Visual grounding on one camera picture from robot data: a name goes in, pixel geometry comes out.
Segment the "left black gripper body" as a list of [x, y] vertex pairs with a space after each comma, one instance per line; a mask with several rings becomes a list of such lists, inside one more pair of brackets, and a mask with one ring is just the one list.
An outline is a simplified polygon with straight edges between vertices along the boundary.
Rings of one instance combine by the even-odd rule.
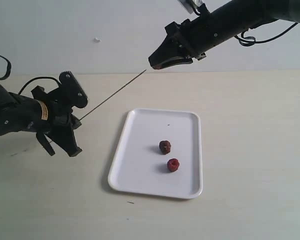
[[16, 101], [9, 120], [9, 131], [13, 132], [46, 132], [53, 127], [71, 125], [79, 128], [81, 121], [73, 114], [73, 107], [68, 105], [59, 87], [46, 93], [44, 88], [33, 89], [36, 97], [30, 98], [20, 94], [9, 94]]

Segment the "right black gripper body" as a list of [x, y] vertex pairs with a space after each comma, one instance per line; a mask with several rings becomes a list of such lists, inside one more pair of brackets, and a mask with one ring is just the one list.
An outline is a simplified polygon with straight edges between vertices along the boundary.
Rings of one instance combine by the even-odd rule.
[[224, 11], [202, 13], [194, 20], [186, 19], [178, 24], [172, 22], [165, 27], [166, 36], [177, 40], [184, 48], [188, 59], [201, 60], [206, 51], [230, 38], [230, 23]]

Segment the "left grey black robot arm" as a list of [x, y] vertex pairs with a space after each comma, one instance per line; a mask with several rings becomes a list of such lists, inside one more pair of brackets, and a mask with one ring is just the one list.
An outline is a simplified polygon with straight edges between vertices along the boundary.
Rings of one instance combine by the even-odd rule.
[[82, 152], [77, 145], [74, 130], [81, 123], [73, 115], [73, 107], [86, 104], [75, 93], [78, 86], [66, 85], [61, 81], [58, 87], [45, 92], [36, 86], [32, 97], [8, 92], [0, 85], [0, 136], [17, 133], [35, 133], [36, 139], [50, 156], [55, 154], [50, 142], [56, 143], [69, 157]]

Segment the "right grey black robot arm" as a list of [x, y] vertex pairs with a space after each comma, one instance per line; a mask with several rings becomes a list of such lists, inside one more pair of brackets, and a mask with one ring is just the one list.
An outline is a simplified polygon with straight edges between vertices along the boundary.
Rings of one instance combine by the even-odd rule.
[[165, 27], [165, 39], [148, 58], [154, 70], [200, 61], [207, 51], [231, 38], [245, 47], [258, 44], [254, 37], [244, 34], [262, 25], [278, 20], [292, 22], [293, 27], [300, 24], [300, 0], [231, 0], [213, 12], [202, 0], [180, 3], [197, 18]]

